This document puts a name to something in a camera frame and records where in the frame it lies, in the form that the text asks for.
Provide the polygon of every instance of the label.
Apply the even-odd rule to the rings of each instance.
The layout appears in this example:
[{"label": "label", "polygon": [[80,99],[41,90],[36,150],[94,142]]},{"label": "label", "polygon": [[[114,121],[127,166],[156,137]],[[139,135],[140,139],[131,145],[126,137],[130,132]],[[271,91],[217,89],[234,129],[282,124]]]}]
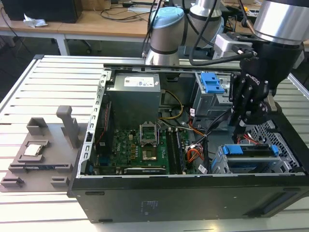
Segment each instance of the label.
[{"label": "label", "polygon": [[203,167],[203,165],[199,165],[198,169],[201,171],[201,173],[205,174],[207,173],[207,169]]},{"label": "label", "polygon": [[142,215],[151,215],[158,212],[159,201],[143,201],[140,205],[140,213]]},{"label": "label", "polygon": [[125,78],[126,87],[154,87],[153,77],[127,76]]},{"label": "label", "polygon": [[195,109],[190,108],[190,116],[195,117]]},{"label": "label", "polygon": [[230,85],[229,84],[221,84],[222,88],[230,88]]},{"label": "label", "polygon": [[40,169],[39,167],[26,167],[26,169]]}]

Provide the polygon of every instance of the workbench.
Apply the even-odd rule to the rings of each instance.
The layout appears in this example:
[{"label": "workbench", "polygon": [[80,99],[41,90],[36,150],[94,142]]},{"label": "workbench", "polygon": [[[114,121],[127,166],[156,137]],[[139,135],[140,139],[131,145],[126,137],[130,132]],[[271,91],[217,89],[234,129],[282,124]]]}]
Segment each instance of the workbench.
[{"label": "workbench", "polygon": [[[102,68],[107,63],[143,64],[140,58],[44,56],[34,59],[0,104],[0,179],[27,134],[31,117],[62,123],[59,105],[71,105],[78,123],[88,123]],[[188,65],[181,60],[181,65]],[[238,62],[214,65],[239,69]],[[309,92],[293,77],[275,100],[309,145]],[[0,231],[309,231],[309,197],[272,218],[91,224],[76,199],[65,192],[0,193]]]}]

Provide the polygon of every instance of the orange wire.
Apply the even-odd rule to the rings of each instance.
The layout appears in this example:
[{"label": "orange wire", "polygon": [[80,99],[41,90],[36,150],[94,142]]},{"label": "orange wire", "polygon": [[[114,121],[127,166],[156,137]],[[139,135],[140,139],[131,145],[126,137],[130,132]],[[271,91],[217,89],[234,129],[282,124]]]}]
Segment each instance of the orange wire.
[{"label": "orange wire", "polygon": [[[194,151],[195,154],[190,158],[190,155],[191,155],[192,151]],[[196,150],[196,149],[194,149],[194,148],[191,148],[191,149],[188,151],[188,153],[187,153],[187,158],[188,158],[188,162],[189,162],[189,163],[191,163],[193,160],[196,159],[196,157],[197,157],[196,154],[198,154],[198,156],[199,156],[202,160],[204,160],[204,157],[202,157],[201,153],[200,153],[198,150]]]},{"label": "orange wire", "polygon": [[204,134],[203,134],[202,132],[199,132],[197,129],[195,129],[195,128],[192,126],[191,122],[189,122],[189,127],[190,127],[195,133],[204,136]]}]

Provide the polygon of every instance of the ram slot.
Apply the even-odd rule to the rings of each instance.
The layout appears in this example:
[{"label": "ram slot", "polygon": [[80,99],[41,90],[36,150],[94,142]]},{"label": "ram slot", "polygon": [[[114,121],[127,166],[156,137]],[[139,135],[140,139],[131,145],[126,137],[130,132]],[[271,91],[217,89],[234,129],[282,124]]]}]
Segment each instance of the ram slot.
[{"label": "ram slot", "polygon": [[166,130],[166,142],[169,159],[169,174],[182,174],[177,133]]}]

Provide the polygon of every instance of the cable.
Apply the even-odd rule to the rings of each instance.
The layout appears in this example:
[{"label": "cable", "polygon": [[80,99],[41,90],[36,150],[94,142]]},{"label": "cable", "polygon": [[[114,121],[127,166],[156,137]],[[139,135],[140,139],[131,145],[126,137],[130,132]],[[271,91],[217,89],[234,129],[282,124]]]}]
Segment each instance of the cable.
[{"label": "cable", "polygon": [[218,117],[216,117],[216,119],[214,119],[211,122],[211,124],[209,125],[205,133],[207,134],[208,132],[211,132],[212,130],[216,129],[220,125],[221,122],[228,119],[230,113],[231,113],[231,109],[227,109],[222,114],[220,114]]},{"label": "cable", "polygon": [[[185,10],[184,0],[182,0],[182,5],[183,5],[183,11],[184,11]],[[193,23],[189,19],[188,14],[184,13],[184,16],[186,17],[186,19],[187,19],[188,23],[190,24],[191,28],[193,29],[193,31],[198,35],[198,30],[194,27]],[[201,39],[202,39],[202,41],[209,44],[210,46],[214,46],[214,44],[212,42],[206,40],[203,36],[201,37]]]},{"label": "cable", "polygon": [[189,127],[197,134],[201,135],[201,136],[204,136],[204,134],[200,131],[198,131],[197,129],[195,129],[193,126],[192,126],[192,123],[189,122]]},{"label": "cable", "polygon": [[247,14],[246,14],[245,8],[243,7],[243,4],[242,4],[241,0],[238,0],[238,3],[239,3],[239,6],[240,6],[240,10],[241,10],[241,12],[242,12],[242,14],[243,14],[243,17],[244,17],[244,18],[246,19],[246,21],[247,21],[247,20],[248,20]]},{"label": "cable", "polygon": [[193,48],[191,49],[190,55],[189,55],[189,61],[190,64],[193,66],[205,66],[205,65],[212,65],[212,64],[220,64],[220,63],[226,63],[226,62],[230,62],[230,61],[235,61],[235,60],[241,60],[241,59],[246,59],[246,58],[252,58],[254,56],[253,52],[248,52],[248,53],[243,53],[240,55],[236,55],[236,56],[231,56],[231,57],[225,57],[225,58],[219,58],[219,59],[213,59],[213,60],[207,60],[207,61],[193,61],[193,55],[194,55],[194,51],[202,37],[202,34],[204,33],[210,18],[212,16],[212,13],[214,11],[214,8],[216,6],[217,0],[214,1],[214,4],[211,8],[211,11],[209,13],[209,16],[205,22],[205,25],[202,29],[202,31],[200,32],[200,34],[198,35],[197,41],[195,42]]},{"label": "cable", "polygon": [[159,119],[167,119],[167,120],[169,120],[169,119],[177,119],[177,118],[179,118],[179,117],[183,114],[183,105],[182,105],[182,103],[180,102],[180,100],[176,97],[175,94],[173,94],[172,92],[170,92],[170,91],[168,91],[168,90],[165,90],[165,91],[166,91],[167,93],[169,93],[170,95],[172,95],[172,96],[179,102],[180,107],[181,107],[181,110],[180,110],[179,114],[176,115],[176,116],[173,116],[173,117],[159,117]]},{"label": "cable", "polygon": [[179,129],[185,129],[185,130],[190,130],[190,131],[193,131],[193,129],[191,129],[191,128],[187,128],[187,127],[179,127],[179,126],[173,126],[173,125],[171,125],[171,124],[169,124],[168,122],[166,122],[165,120],[163,120],[163,119],[159,119],[161,122],[163,122],[166,126],[168,126],[168,127],[173,127],[173,128],[179,128]]},{"label": "cable", "polygon": [[103,16],[102,13],[103,12],[106,12],[105,10],[101,11],[100,15],[102,18],[106,18],[106,19],[109,19],[109,20],[113,20],[113,21],[124,21],[126,22],[127,20],[130,20],[130,19],[133,19],[137,16],[140,16],[140,15],[143,15],[143,14],[148,14],[149,12],[145,12],[145,13],[141,13],[141,14],[136,14],[136,15],[133,15],[133,16],[129,16],[129,17],[126,17],[126,18],[111,18],[111,17],[106,17],[106,16]]},{"label": "cable", "polygon": [[203,148],[201,146],[199,146],[199,145],[198,145],[198,148],[200,149],[200,151],[198,151],[195,148],[191,148],[191,149],[188,150],[188,152],[187,152],[187,159],[188,159],[189,163],[194,161],[197,157],[200,157],[202,160],[204,160],[204,157],[201,155],[201,153],[203,152]]},{"label": "cable", "polygon": [[[2,7],[1,10],[0,10],[0,12],[1,12],[1,16],[2,16],[2,18],[3,18],[4,22],[5,22],[5,24],[10,28],[10,30],[14,33],[14,35],[21,41],[20,37],[15,33],[15,31],[11,28],[11,26],[10,26],[10,25],[8,24],[8,22],[5,20],[4,15],[3,15],[3,12],[2,12],[3,9],[4,9],[4,8]],[[24,42],[21,41],[21,43],[22,43],[23,46],[26,48],[26,50],[27,50],[30,54],[32,54],[32,53],[30,52],[30,50],[27,48],[27,46],[24,44]]]},{"label": "cable", "polygon": [[151,12],[151,13],[149,14],[149,17],[148,17],[148,30],[147,30],[146,36],[145,36],[145,38],[144,38],[144,40],[143,40],[143,43],[142,43],[142,47],[141,47],[141,56],[143,56],[143,52],[144,52],[144,47],[145,47],[145,42],[146,42],[146,40],[147,40],[146,46],[147,46],[147,44],[148,44],[148,42],[149,42],[150,34],[151,34],[151,32],[152,32],[152,29],[153,29],[153,26],[154,26],[154,23],[155,23],[156,15],[158,14],[158,11],[159,11],[159,9],[160,9],[161,2],[162,2],[162,0],[159,0],[152,21],[151,21],[151,13],[153,12],[152,9],[153,9],[153,7],[154,7],[154,5],[155,5],[155,0],[153,1],[152,5],[151,5],[151,7],[150,7],[150,12]]},{"label": "cable", "polygon": [[95,145],[98,145],[98,143],[100,142],[101,138],[103,137],[105,131],[106,131],[106,124],[107,124],[107,112],[108,112],[108,107],[109,107],[109,104],[106,105],[106,110],[105,110],[105,123],[104,123],[104,130],[101,134],[101,136],[99,137],[99,139],[97,140],[97,142],[95,143]]}]

